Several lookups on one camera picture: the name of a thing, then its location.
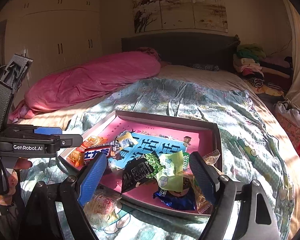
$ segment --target human hand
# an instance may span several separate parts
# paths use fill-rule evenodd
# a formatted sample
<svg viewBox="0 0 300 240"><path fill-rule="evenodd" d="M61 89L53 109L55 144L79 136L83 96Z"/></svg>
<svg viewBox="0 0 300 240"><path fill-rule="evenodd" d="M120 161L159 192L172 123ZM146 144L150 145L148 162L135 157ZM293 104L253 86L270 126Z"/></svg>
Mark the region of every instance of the human hand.
<svg viewBox="0 0 300 240"><path fill-rule="evenodd" d="M15 170L26 170L32 167L32 162L19 158L14 166ZM0 205L9 206L12 202L12 196L15 194L16 189L15 186L18 184L18 175L15 171L12 172L12 174L8 177L9 182L9 193L2 196L0 195Z"/></svg>

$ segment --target beige bed sheet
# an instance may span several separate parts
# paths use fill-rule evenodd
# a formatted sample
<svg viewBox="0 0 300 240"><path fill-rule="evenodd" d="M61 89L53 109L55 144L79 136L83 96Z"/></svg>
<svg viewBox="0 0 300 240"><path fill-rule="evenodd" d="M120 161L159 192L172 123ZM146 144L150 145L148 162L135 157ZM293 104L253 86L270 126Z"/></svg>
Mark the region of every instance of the beige bed sheet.
<svg viewBox="0 0 300 240"><path fill-rule="evenodd" d="M211 72L185 66L168 65L161 69L157 77L193 82L205 87L224 91L236 89L249 91L250 98L254 102L256 111L266 124L267 131L269 134L279 139L279 152L287 164L289 175L291 176L295 187L295 210L291 218L289 233L289 239L291 239L300 228L300 159L287 134L271 112L266 108L264 103L254 94L245 82L243 82L238 76L229 72ZM53 113L37 115L30 120L21 120L19 123L55 126L64 129L74 114L87 110L91 106L99 103L101 100L103 100L103 98L96 98Z"/></svg>

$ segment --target white wardrobe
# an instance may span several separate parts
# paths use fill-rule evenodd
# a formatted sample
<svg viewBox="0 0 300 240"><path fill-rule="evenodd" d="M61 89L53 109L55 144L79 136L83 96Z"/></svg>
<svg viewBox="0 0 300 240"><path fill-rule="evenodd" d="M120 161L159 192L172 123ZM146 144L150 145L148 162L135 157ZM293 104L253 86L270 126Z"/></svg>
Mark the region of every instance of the white wardrobe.
<svg viewBox="0 0 300 240"><path fill-rule="evenodd" d="M5 19L5 62L14 53L33 59L15 106L42 77L102 55L99 0L11 0Z"/></svg>

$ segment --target dark headboard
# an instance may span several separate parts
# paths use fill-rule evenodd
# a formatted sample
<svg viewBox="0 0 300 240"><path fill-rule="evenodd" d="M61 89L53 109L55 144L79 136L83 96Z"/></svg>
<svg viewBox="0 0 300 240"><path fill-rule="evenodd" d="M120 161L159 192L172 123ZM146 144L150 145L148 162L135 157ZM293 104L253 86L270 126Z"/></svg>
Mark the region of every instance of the dark headboard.
<svg viewBox="0 0 300 240"><path fill-rule="evenodd" d="M233 54L240 44L239 37L198 33L166 32L122 38L122 51L139 47L154 48L163 61L173 65L195 63L218 65L220 69L234 72Z"/></svg>

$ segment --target pink duvet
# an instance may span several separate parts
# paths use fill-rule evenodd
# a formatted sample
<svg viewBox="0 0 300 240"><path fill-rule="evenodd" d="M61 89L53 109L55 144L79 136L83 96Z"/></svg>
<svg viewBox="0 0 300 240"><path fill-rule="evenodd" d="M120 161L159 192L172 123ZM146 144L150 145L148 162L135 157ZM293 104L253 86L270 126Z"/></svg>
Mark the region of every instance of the pink duvet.
<svg viewBox="0 0 300 240"><path fill-rule="evenodd" d="M122 52L97 58L76 68L48 75L34 84L9 116L12 122L30 119L96 97L121 86L149 78L160 71L154 56L139 51Z"/></svg>

